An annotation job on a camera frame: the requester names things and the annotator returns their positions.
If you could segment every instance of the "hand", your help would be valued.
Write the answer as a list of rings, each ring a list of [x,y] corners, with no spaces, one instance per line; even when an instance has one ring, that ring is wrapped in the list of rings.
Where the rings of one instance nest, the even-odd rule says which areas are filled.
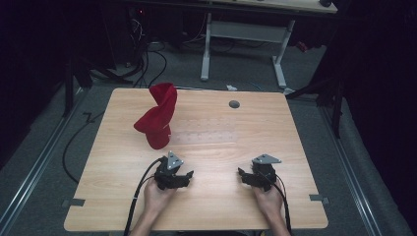
[[[281,215],[281,208],[283,199],[281,194],[274,186],[269,191],[265,192],[263,188],[253,187],[252,189],[257,198],[258,207],[268,222],[269,228],[274,236],[288,236],[285,221]]]
[[[130,233],[131,236],[148,236],[156,219],[163,212],[177,189],[160,190],[153,178],[145,186],[145,208]]]

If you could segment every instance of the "desk leg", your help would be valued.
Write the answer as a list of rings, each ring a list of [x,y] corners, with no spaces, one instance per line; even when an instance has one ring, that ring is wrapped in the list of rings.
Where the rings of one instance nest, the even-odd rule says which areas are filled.
[[[203,56],[203,66],[202,66],[202,81],[207,81],[209,79],[209,41],[211,36],[211,13],[208,13],[208,23],[206,30],[206,49],[205,55]]]
[[[295,21],[291,21],[288,24],[288,27],[282,39],[281,47],[278,51],[278,55],[272,57],[273,68],[275,69],[276,78],[278,79],[278,85],[282,89],[286,88],[286,82],[285,82],[284,74],[282,73],[281,60],[284,55],[285,48],[288,44],[289,37],[291,36],[292,29],[294,28],[294,24],[295,24]]]

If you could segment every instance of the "red fabric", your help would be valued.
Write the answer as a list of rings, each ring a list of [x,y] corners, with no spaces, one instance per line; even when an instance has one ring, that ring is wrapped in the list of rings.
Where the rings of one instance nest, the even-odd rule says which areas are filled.
[[[134,127],[137,131],[147,135],[148,143],[153,149],[161,149],[169,143],[171,135],[169,122],[177,102],[177,89],[171,83],[162,83],[151,87],[149,92],[157,106],[145,113]]]

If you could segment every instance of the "wooden table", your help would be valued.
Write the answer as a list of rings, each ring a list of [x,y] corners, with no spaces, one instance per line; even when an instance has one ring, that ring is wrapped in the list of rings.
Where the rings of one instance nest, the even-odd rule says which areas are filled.
[[[231,108],[230,100],[240,107]],[[318,190],[283,94],[178,90],[171,142],[161,150],[152,149],[146,136],[133,128],[153,106],[147,89],[117,88],[112,93],[74,196],[85,203],[70,206],[67,230],[123,230],[145,170],[170,150],[184,160],[177,174],[195,173],[154,230],[268,228],[250,186],[242,184],[237,173],[238,167],[251,172],[252,158],[263,153],[282,160],[273,167],[286,186],[292,227],[328,225],[322,203],[310,200]],[[143,203],[141,192],[132,226]]]

